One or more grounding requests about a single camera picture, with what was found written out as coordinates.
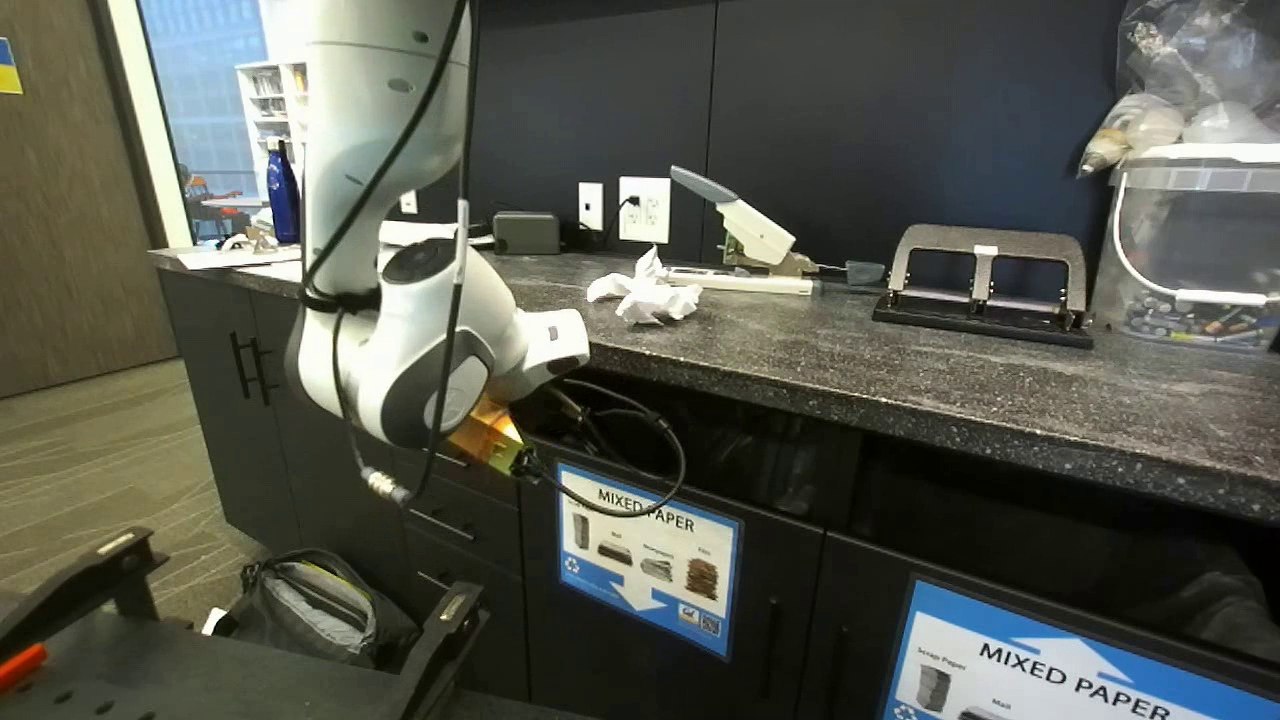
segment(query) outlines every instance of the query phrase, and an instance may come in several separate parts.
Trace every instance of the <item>black cable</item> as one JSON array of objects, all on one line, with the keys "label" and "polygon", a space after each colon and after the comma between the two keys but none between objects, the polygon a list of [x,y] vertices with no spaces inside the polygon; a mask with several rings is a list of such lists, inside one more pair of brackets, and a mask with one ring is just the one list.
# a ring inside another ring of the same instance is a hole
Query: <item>black cable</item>
[{"label": "black cable", "polygon": [[[472,112],[474,112],[474,35],[480,35],[474,24],[480,21],[474,21],[474,8],[472,8],[466,128],[462,128],[462,151],[459,151],[459,168],[456,168],[456,195],[462,195],[462,198],[466,198],[466,174],[472,174],[466,162],[472,162]],[[462,267],[462,253],[472,253],[462,224],[472,224],[472,211],[459,216],[459,227],[456,227],[456,245],[453,245],[453,262],[456,267]],[[414,486],[406,490],[403,509],[411,509],[427,490],[427,482],[434,475],[434,450],[438,450],[438,423],[442,423],[442,402],[446,402],[446,375],[453,375],[453,349],[456,349],[459,309],[462,309],[462,274],[456,274],[456,284],[453,284],[453,303],[446,303],[446,320],[442,320],[438,397],[434,397],[432,431],[427,431],[427,463],[414,475]]]},{"label": "black cable", "polygon": [[456,49],[456,35],[459,35],[459,21],[462,21],[462,8],[466,0],[456,5],[453,21],[446,21],[446,35],[442,35],[442,49],[438,49],[438,62],[432,66],[432,79],[420,96],[420,103],[411,107],[403,133],[397,134],[391,151],[379,160],[379,168],[371,172],[371,178],[358,186],[354,205],[347,208],[347,216],[336,224],[336,233],[326,235],[326,245],[310,254],[306,270],[305,270],[305,284],[299,284],[299,303],[310,309],[310,310],[354,310],[354,309],[369,309],[375,298],[375,286],[371,293],[347,293],[347,297],[326,297],[316,286],[316,270],[326,262],[326,254],[347,238],[347,227],[354,224],[358,208],[371,198],[371,191],[382,183],[382,174],[391,172],[391,162],[400,160],[403,143],[411,139],[411,133],[420,128],[420,120],[427,115],[434,93],[438,93],[438,79],[446,72],[446,58],[453,58],[453,49]]},{"label": "black cable", "polygon": [[604,504],[597,504],[597,498],[565,486],[558,481],[552,481],[552,486],[557,486],[558,494],[584,504],[589,513],[618,516],[618,519],[634,519],[634,516],[650,516],[650,513],[666,509],[666,504],[685,490],[685,481],[688,481],[688,455],[685,455],[685,442],[679,442],[677,426],[673,426],[659,412],[650,412],[646,402],[639,402],[639,400],[633,400],[633,397],[623,397],[623,393],[611,393],[611,389],[604,389],[604,385],[592,385],[592,379],[565,379],[565,385],[584,389],[584,393],[597,393],[597,397],[607,397],[607,400],[616,400],[616,402],[627,402],[627,407],[589,412],[589,407],[580,407],[570,397],[565,397],[558,389],[552,389],[552,397],[557,397],[565,407],[570,407],[570,414],[580,421],[580,426],[584,426],[611,459],[623,463],[623,455],[604,440],[604,431],[592,423],[592,414],[627,414],[627,421],[639,421],[639,423],[655,426],[655,431],[673,442],[677,470],[673,470],[673,482],[666,482],[666,490],[663,490],[659,498],[650,498],[650,504],[642,504],[642,509],[633,509],[633,513],[604,509]]},{"label": "black cable", "polygon": [[[453,49],[456,49],[456,35],[459,35],[459,24],[462,24],[462,8],[466,0],[456,5],[453,21],[446,21],[446,35],[442,35],[442,49],[438,49],[438,62],[432,66],[432,79],[420,96],[420,103],[411,107],[403,133],[397,134],[397,143],[389,146],[389,156],[379,160],[379,168],[371,172],[371,178],[365,183],[365,191],[354,195],[354,205],[347,208],[347,216],[336,224],[336,233],[326,235],[326,245],[316,253],[316,260],[306,262],[305,270],[305,286],[299,286],[299,303],[310,309],[310,310],[331,310],[331,389],[336,389],[336,402],[339,402],[339,421],[347,423],[353,431],[353,455],[354,455],[354,469],[358,475],[369,481],[369,463],[365,463],[365,450],[358,450],[358,414],[353,412],[353,397],[343,393],[343,370],[339,370],[339,329],[347,320],[347,310],[358,310],[371,303],[375,293],[365,293],[365,297],[326,297],[316,286],[316,270],[331,260],[331,253],[347,238],[347,227],[354,224],[358,208],[371,198],[371,191],[379,186],[379,178],[391,172],[391,162],[400,160],[403,143],[411,139],[411,133],[420,128],[420,120],[432,112],[432,100],[438,93],[438,79],[453,62]],[[400,504],[411,504],[427,475],[432,475],[432,463],[434,463],[434,450],[438,450],[438,423],[442,423],[442,402],[446,402],[446,368],[453,368],[453,349],[456,349],[456,320],[459,320],[459,281],[453,286],[453,303],[446,303],[446,323],[442,323],[442,385],[438,385],[438,397],[434,397],[434,414],[432,414],[432,431],[427,431],[427,469],[422,469],[422,481],[400,498]]]}]

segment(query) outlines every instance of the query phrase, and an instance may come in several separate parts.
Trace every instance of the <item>dark wall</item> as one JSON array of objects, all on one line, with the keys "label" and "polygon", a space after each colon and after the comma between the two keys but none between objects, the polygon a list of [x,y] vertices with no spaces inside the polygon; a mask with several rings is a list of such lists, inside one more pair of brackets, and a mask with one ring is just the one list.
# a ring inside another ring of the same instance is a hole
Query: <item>dark wall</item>
[{"label": "dark wall", "polygon": [[[1118,5],[484,0],[472,195],[570,220],[580,160],[679,160],[813,254],[886,260],[916,220],[1089,235]],[[677,186],[677,254],[705,216]]]},{"label": "dark wall", "polygon": [[173,359],[96,8],[0,0],[0,397]]}]

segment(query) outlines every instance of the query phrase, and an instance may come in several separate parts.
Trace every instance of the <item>blue sign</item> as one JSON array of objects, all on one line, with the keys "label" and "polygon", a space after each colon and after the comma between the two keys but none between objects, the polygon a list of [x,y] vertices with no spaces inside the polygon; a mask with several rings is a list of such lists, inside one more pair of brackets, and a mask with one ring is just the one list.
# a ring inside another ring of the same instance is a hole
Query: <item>blue sign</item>
[{"label": "blue sign", "polygon": [[[655,490],[558,459],[577,494],[634,513]],[[558,582],[728,660],[738,519],[685,498],[650,516],[607,516],[558,494]]]},{"label": "blue sign", "polygon": [[916,582],[885,720],[1280,720],[1233,682]]}]

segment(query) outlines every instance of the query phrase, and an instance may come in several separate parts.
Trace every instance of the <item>glass window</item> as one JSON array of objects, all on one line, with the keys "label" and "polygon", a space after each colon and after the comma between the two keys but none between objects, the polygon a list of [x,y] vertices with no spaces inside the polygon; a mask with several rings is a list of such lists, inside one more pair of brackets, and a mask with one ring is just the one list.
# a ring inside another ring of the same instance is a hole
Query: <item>glass window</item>
[{"label": "glass window", "polygon": [[261,0],[138,0],[181,191],[197,245],[217,245],[264,205],[240,62],[264,62]]}]

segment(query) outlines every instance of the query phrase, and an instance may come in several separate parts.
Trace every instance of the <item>plastic container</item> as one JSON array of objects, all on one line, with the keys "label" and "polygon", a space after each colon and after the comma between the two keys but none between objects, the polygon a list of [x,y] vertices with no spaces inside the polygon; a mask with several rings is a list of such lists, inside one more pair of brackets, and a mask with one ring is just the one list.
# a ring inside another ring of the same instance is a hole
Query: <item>plastic container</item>
[{"label": "plastic container", "polygon": [[1090,320],[1147,338],[1272,349],[1280,143],[1167,143],[1127,160]]},{"label": "plastic container", "polygon": [[274,238],[299,245],[305,238],[299,195],[297,195],[297,174],[293,174],[285,139],[267,156],[267,198],[272,198]]}]

